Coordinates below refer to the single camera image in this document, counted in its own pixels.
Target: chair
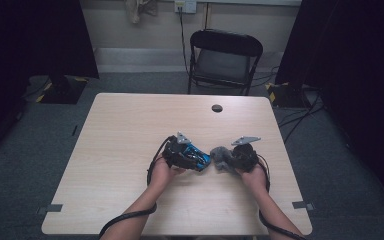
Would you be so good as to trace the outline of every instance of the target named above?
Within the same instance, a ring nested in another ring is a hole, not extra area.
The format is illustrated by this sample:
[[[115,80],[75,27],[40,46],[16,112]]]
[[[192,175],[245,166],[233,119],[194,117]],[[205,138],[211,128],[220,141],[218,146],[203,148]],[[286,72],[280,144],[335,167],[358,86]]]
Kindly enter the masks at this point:
[[[194,80],[243,90],[248,95],[263,45],[254,37],[214,29],[200,30],[190,38],[188,94]]]

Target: forearm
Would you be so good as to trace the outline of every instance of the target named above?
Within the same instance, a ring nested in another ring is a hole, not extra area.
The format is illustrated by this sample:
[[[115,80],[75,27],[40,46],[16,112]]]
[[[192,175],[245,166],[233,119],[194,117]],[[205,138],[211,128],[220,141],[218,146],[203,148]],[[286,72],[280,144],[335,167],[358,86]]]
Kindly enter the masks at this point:
[[[297,235],[303,236],[291,220],[282,212],[268,192],[264,190],[256,190],[252,191],[252,194],[254,195],[260,211],[267,222]],[[268,230],[272,240],[291,239],[283,234],[271,230],[270,228]]]
[[[140,197],[132,204],[124,213],[136,212],[150,209],[154,206],[157,199],[162,194],[163,190],[158,188],[148,187]],[[102,236],[102,240],[108,239],[123,239],[137,240],[145,227],[149,215],[134,217],[120,221],[112,225]]]

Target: person's arm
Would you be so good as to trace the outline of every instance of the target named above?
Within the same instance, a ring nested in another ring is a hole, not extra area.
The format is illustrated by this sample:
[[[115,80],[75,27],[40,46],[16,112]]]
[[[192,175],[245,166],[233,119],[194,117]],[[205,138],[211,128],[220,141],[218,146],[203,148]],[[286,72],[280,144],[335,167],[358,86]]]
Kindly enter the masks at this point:
[[[164,158],[159,158],[152,171],[151,183],[124,213],[152,208],[173,178],[184,171],[185,169],[181,168],[169,168]],[[115,223],[105,232],[101,240],[137,240],[140,238],[148,217],[149,215],[134,217]]]
[[[282,210],[267,192],[265,172],[261,166],[256,165],[254,169],[249,173],[239,169],[236,169],[236,171],[241,175],[245,186],[247,186],[247,188],[254,196],[258,207],[260,208],[261,214],[264,216],[267,222],[297,235],[303,236],[298,228],[282,212]],[[268,230],[272,240],[291,239],[286,235],[271,230],[270,228],[268,228]]]

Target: table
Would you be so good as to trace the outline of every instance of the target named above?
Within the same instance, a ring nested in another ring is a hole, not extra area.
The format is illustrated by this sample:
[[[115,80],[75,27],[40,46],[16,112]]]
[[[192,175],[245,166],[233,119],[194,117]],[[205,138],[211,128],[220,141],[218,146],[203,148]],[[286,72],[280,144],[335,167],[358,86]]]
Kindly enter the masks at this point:
[[[220,113],[212,106],[221,105]],[[149,164],[161,143],[182,132],[202,151],[241,136],[268,162],[270,194],[303,234],[312,231],[268,99],[243,96],[101,93],[95,98],[48,212],[45,234],[98,234],[146,188]],[[239,176],[202,172],[178,176],[158,200],[143,235],[265,235],[258,207]]]

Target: hand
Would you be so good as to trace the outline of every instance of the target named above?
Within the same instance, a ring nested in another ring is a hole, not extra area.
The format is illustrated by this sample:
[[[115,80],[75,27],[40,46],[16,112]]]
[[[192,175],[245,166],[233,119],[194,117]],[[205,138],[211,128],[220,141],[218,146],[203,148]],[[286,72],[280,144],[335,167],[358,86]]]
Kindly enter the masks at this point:
[[[160,154],[155,161],[149,187],[164,191],[175,176],[184,173],[185,171],[186,169],[183,168],[169,168],[166,160]]]
[[[245,172],[241,169],[236,169],[236,172],[239,173],[242,177],[242,182],[245,184],[245,186],[248,187],[249,190],[251,190],[253,193],[257,191],[265,191],[266,189],[266,173],[264,169],[256,164],[254,168],[251,170],[251,172]]]

